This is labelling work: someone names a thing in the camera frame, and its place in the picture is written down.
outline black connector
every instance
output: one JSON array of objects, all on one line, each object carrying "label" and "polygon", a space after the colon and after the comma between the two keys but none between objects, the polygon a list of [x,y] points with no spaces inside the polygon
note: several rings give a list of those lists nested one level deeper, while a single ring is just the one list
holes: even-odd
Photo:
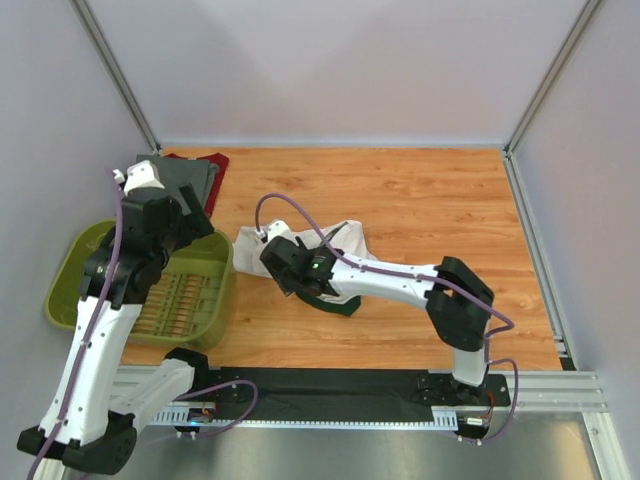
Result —
[{"label": "black connector", "polygon": [[[462,260],[444,257],[436,267],[438,277],[458,285],[487,305],[493,304],[493,291]],[[491,315],[456,291],[436,283],[425,292],[426,310],[433,326],[447,345],[477,352],[484,346],[484,332]]]}]

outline black mounting plate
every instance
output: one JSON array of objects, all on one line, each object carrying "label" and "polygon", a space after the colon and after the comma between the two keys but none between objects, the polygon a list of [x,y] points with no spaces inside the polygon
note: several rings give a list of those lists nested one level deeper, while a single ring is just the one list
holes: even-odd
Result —
[{"label": "black mounting plate", "polygon": [[[433,420],[432,406],[490,406],[486,392],[468,400],[452,397],[451,375],[426,370],[225,367],[209,372],[210,384],[234,379],[258,386],[251,420],[426,422]],[[487,375],[486,385],[495,406],[510,404],[503,375]],[[252,396],[251,387],[242,385],[197,400],[216,400],[216,417],[233,419],[246,410]]]}]

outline green plastic basket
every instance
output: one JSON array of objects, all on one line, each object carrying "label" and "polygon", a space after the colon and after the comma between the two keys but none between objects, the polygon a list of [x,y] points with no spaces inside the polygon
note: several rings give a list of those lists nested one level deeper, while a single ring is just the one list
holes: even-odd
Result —
[{"label": "green plastic basket", "polygon": [[[113,220],[97,223],[73,242],[45,303],[47,317],[56,327],[75,328],[82,266],[113,224]],[[171,256],[129,341],[208,350],[224,335],[234,290],[233,246],[216,231]]]}]

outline red cloth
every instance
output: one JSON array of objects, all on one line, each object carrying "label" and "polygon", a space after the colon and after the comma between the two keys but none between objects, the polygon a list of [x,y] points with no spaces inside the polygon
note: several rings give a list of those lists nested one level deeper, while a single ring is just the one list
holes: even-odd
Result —
[{"label": "red cloth", "polygon": [[[173,153],[166,156],[170,158],[184,158],[178,155],[174,155]],[[218,173],[216,173],[216,178],[213,180],[211,193],[209,194],[209,198],[207,199],[207,204],[204,206],[204,211],[207,213],[207,215],[211,216],[213,214],[213,207],[215,206],[216,200],[218,199],[218,193],[220,193],[220,185],[222,185],[224,173],[227,171],[227,167],[229,166],[229,159],[221,153],[214,153],[213,155],[208,155],[206,157],[199,157],[198,160],[209,160],[209,163],[215,163],[216,165],[218,165],[219,169]]]}]

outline gray cloth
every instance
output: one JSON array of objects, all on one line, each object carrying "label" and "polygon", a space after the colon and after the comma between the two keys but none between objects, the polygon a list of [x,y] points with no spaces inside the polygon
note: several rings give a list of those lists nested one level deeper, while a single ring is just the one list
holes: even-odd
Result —
[{"label": "gray cloth", "polygon": [[211,193],[216,173],[219,171],[218,165],[210,164],[208,160],[185,160],[157,155],[138,155],[136,157],[136,162],[144,160],[149,160],[155,165],[160,182],[172,196],[178,199],[184,213],[190,213],[190,209],[179,190],[179,187],[185,183],[191,184],[204,208]]}]

